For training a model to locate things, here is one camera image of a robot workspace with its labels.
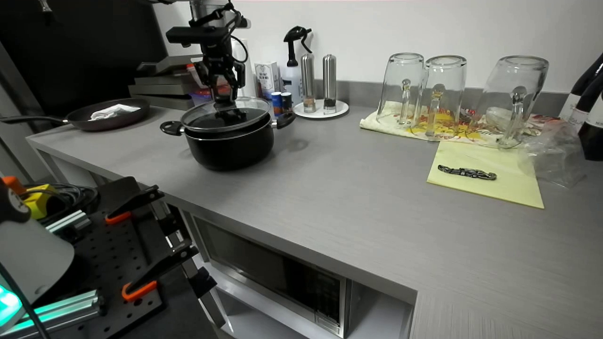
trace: gray countertop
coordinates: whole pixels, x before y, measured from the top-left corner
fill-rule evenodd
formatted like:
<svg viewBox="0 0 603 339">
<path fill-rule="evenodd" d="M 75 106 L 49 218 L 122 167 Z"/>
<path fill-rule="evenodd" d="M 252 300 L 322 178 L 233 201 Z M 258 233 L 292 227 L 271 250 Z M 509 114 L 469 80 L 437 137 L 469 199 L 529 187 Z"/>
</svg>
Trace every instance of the gray countertop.
<svg viewBox="0 0 603 339">
<path fill-rule="evenodd" d="M 371 108 L 279 129 L 260 163 L 213 172 L 158 123 L 28 137 L 105 176 L 134 174 L 167 199 L 264 244 L 414 302 L 412 339 L 603 336 L 603 163 L 531 208 L 428 184 L 437 144 L 365 131 Z"/>
</svg>

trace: metal container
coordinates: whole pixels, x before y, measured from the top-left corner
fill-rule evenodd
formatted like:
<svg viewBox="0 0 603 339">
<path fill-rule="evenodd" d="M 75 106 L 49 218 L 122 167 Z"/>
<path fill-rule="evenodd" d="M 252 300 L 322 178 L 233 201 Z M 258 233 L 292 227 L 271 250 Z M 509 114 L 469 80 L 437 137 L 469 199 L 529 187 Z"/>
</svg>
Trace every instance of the metal container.
<svg viewBox="0 0 603 339">
<path fill-rule="evenodd" d="M 337 103 L 337 57 L 333 54 L 322 57 L 322 88 L 324 106 L 333 108 Z"/>
<path fill-rule="evenodd" d="M 290 114 L 292 112 L 292 93 L 290 91 L 282 91 L 281 93 L 281 103 L 282 103 L 282 114 Z"/>
<path fill-rule="evenodd" d="M 314 56 L 301 56 L 301 86 L 303 86 L 303 110 L 316 110 L 316 90 L 314 90 Z"/>
<path fill-rule="evenodd" d="M 281 95 L 281 91 L 271 91 L 269 101 L 271 101 L 271 110 L 273 110 L 275 118 L 279 118 L 282 114 L 282 95 Z"/>
<path fill-rule="evenodd" d="M 164 133 L 184 135 L 192 155 L 213 170 L 249 167 L 265 157 L 273 146 L 273 127 L 284 127 L 294 118 L 281 114 L 275 122 L 267 105 L 215 106 L 213 101 L 192 106 L 181 120 L 164 120 Z"/>
</svg>

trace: black frying pan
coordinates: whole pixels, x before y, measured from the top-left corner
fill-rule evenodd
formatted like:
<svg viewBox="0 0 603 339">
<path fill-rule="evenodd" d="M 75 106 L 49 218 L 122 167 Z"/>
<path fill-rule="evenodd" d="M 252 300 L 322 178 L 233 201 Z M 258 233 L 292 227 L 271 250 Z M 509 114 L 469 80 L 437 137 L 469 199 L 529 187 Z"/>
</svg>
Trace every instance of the black frying pan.
<svg viewBox="0 0 603 339">
<path fill-rule="evenodd" d="M 111 116 L 103 112 L 103 108 L 111 105 L 130 105 L 137 106 L 135 110 L 117 108 Z M 0 122 L 5 123 L 17 123 L 17 122 L 30 122 L 30 120 L 54 120 L 62 123 L 71 123 L 73 127 L 85 129 L 85 131 L 100 131 L 100 129 L 115 129 L 128 123 L 134 123 L 137 120 L 143 120 L 149 114 L 149 101 L 141 97 L 120 97 L 120 99 L 107 99 L 94 105 L 86 105 L 81 108 L 75 108 L 68 112 L 66 118 L 58 116 L 15 116 L 15 118 L 0 118 Z"/>
</svg>

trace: glass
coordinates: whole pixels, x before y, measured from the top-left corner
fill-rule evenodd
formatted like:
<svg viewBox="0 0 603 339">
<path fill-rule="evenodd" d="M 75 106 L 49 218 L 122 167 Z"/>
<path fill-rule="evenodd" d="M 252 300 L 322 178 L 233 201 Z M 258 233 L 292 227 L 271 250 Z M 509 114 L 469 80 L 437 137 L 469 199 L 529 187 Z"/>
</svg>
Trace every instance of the glass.
<svg viewBox="0 0 603 339">
<path fill-rule="evenodd" d="M 377 120 L 384 123 L 412 125 L 424 86 L 424 56 L 418 52 L 395 52 L 388 57 Z"/>
<path fill-rule="evenodd" d="M 539 56 L 510 54 L 495 61 L 477 110 L 490 131 L 501 133 L 499 146 L 522 140 L 524 123 L 541 93 L 548 59 Z"/>
<path fill-rule="evenodd" d="M 467 59 L 460 54 L 439 54 L 428 59 L 424 127 L 429 140 L 452 137 L 461 114 Z"/>
</svg>

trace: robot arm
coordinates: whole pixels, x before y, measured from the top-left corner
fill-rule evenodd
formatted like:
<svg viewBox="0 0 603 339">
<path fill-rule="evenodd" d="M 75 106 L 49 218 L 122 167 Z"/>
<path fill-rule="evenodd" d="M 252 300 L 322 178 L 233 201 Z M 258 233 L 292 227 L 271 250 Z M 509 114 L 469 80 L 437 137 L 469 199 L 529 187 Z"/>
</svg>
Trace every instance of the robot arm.
<svg viewBox="0 0 603 339">
<path fill-rule="evenodd" d="M 226 24 L 209 24 L 211 20 L 222 18 L 224 12 L 233 12 Z M 211 86 L 213 97 L 220 105 L 232 105 L 237 95 L 237 88 L 245 86 L 245 59 L 235 59 L 230 44 L 232 31 L 245 24 L 247 20 L 243 14 L 228 0 L 226 5 L 211 10 L 209 14 L 192 18 L 188 25 L 173 25 L 166 33 L 171 42 L 201 44 L 203 57 L 196 63 L 196 69 L 200 78 Z"/>
</svg>

